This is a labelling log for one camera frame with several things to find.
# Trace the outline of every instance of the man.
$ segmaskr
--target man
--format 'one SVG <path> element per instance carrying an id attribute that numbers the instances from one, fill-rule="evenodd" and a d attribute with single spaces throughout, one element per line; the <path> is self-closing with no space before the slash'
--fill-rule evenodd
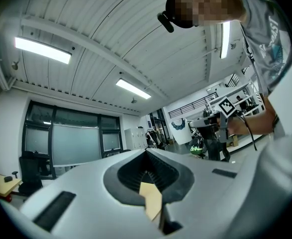
<path id="1" fill-rule="evenodd" d="M 237 100 L 237 103 L 240 102 L 241 100 L 243 100 L 240 96 L 237 96 L 236 97 L 236 100 Z M 241 107 L 241 110 L 246 110 L 247 108 L 247 104 L 246 102 L 242 102 L 240 103 L 240 107 Z"/>
<path id="2" fill-rule="evenodd" d="M 162 15 L 182 28 L 239 21 L 246 40 L 245 51 L 257 75 L 266 108 L 264 112 L 246 118 L 247 123 L 253 134 L 268 134 L 274 128 L 276 137 L 285 134 L 268 94 L 292 62 L 292 45 L 287 24 L 272 1 L 167 0 L 166 11 Z M 229 121 L 228 130 L 230 134 L 249 133 L 239 118 Z"/>

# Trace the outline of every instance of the large window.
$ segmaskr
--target large window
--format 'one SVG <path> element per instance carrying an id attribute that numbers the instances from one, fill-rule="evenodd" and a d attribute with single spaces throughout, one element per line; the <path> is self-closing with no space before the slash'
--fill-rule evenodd
<path id="1" fill-rule="evenodd" d="M 122 151 L 119 118 L 31 102 L 22 151 L 38 159 L 42 179 Z"/>

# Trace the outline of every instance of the fluorescent light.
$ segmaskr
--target fluorescent light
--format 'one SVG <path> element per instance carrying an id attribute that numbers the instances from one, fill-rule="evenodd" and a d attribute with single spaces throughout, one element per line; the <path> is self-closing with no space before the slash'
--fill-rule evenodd
<path id="1" fill-rule="evenodd" d="M 143 92 L 142 90 L 136 88 L 135 86 L 131 85 L 130 83 L 124 81 L 123 79 L 119 79 L 119 81 L 116 83 L 117 86 L 120 86 L 126 90 L 129 90 L 132 93 L 135 93 L 139 96 L 141 96 L 142 98 L 148 99 L 151 96 L 148 95 L 147 93 Z"/>
<path id="2" fill-rule="evenodd" d="M 41 44 L 39 42 L 34 42 L 24 38 L 15 38 L 15 47 L 22 50 L 27 50 L 48 58 L 52 58 L 61 61 L 65 64 L 70 62 L 71 54 L 52 48 L 48 45 Z"/>
<path id="3" fill-rule="evenodd" d="M 227 50 L 229 48 L 230 40 L 230 24 L 231 22 L 226 22 L 222 24 L 222 48 L 221 48 L 221 59 L 226 58 Z"/>

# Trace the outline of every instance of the white cabinet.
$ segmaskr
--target white cabinet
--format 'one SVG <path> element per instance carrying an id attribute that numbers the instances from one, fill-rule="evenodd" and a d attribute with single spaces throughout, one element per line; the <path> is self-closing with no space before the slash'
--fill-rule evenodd
<path id="1" fill-rule="evenodd" d="M 143 128 L 126 129 L 125 138 L 127 149 L 144 149 L 148 146 L 145 129 Z"/>

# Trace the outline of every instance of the black cable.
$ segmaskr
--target black cable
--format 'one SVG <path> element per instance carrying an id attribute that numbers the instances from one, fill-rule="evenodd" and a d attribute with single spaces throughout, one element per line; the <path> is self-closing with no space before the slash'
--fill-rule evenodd
<path id="1" fill-rule="evenodd" d="M 247 130 L 248 130 L 248 132 L 250 133 L 250 136 L 251 136 L 251 138 L 252 138 L 252 142 L 253 142 L 253 145 L 254 145 L 254 149 L 255 149 L 255 151 L 257 151 L 256 145 L 255 145 L 255 142 L 254 142 L 253 134 L 252 134 L 252 132 L 251 132 L 251 129 L 250 129 L 249 125 L 248 125 L 247 122 L 246 122 L 246 119 L 245 119 L 245 117 L 244 117 L 244 114 L 243 114 L 242 112 L 240 112 L 240 111 L 236 111 L 236 116 L 237 116 L 238 118 L 240 118 L 240 119 L 244 122 L 244 124 L 245 124 L 245 126 L 247 127 Z"/>

